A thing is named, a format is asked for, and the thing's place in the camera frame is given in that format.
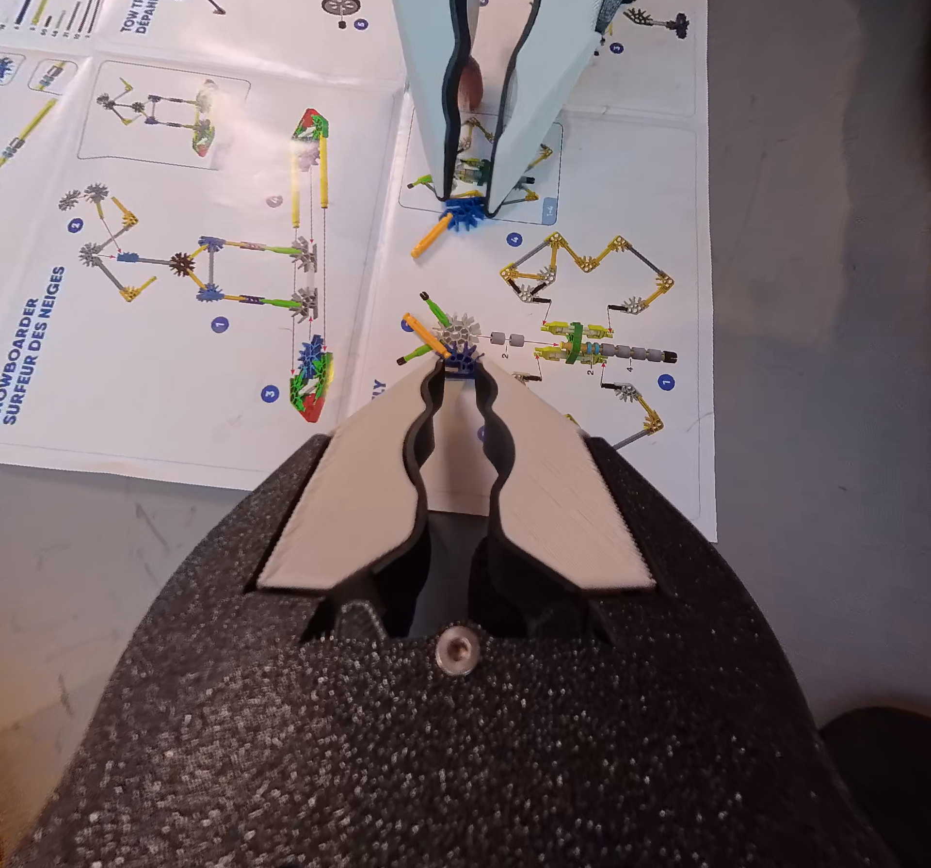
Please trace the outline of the white instruction sheet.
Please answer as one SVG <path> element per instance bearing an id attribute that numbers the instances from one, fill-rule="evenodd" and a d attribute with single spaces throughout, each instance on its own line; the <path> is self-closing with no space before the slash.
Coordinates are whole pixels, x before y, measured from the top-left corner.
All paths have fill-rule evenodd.
<path id="1" fill-rule="evenodd" d="M 249 489 L 478 345 L 716 537 L 707 0 L 624 4 L 492 218 L 445 211 L 391 0 L 2 0 L 2 462 Z M 484 513 L 452 378 L 434 509 Z"/>

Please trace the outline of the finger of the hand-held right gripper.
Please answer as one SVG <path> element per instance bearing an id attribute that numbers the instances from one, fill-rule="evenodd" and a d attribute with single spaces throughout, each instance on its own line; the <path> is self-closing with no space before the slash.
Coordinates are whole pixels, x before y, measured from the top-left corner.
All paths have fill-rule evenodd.
<path id="1" fill-rule="evenodd" d="M 597 44 L 605 0 L 533 0 L 506 68 L 486 211 L 495 215 L 529 167 Z"/>
<path id="2" fill-rule="evenodd" d="M 428 171 L 448 199 L 461 129 L 458 90 L 471 53 L 469 0 L 392 0 Z"/>

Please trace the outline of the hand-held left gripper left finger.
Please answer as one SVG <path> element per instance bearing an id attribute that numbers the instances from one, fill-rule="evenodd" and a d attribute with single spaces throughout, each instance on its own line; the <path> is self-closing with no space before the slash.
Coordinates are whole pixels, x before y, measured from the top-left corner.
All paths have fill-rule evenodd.
<path id="1" fill-rule="evenodd" d="M 267 591 L 372 605 L 408 633 L 430 564 L 421 468 L 434 449 L 441 362 L 416 365 L 333 432 L 257 578 Z"/>

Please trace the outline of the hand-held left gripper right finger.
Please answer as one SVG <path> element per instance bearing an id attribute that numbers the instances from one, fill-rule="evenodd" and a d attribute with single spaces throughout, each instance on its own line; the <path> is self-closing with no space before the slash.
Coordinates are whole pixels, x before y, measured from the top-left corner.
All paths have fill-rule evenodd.
<path id="1" fill-rule="evenodd" d="M 475 386 L 497 477 L 472 558 L 470 619 L 488 633 L 605 633 L 596 597 L 655 581 L 588 437 L 492 362 Z"/>

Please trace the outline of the dark cloth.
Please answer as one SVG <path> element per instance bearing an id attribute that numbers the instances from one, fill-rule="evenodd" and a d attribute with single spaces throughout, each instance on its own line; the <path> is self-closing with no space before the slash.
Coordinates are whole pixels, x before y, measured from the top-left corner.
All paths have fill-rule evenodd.
<path id="1" fill-rule="evenodd" d="M 820 734 L 855 802 L 899 865 L 929 866 L 929 717 L 866 707 L 837 716 Z"/>

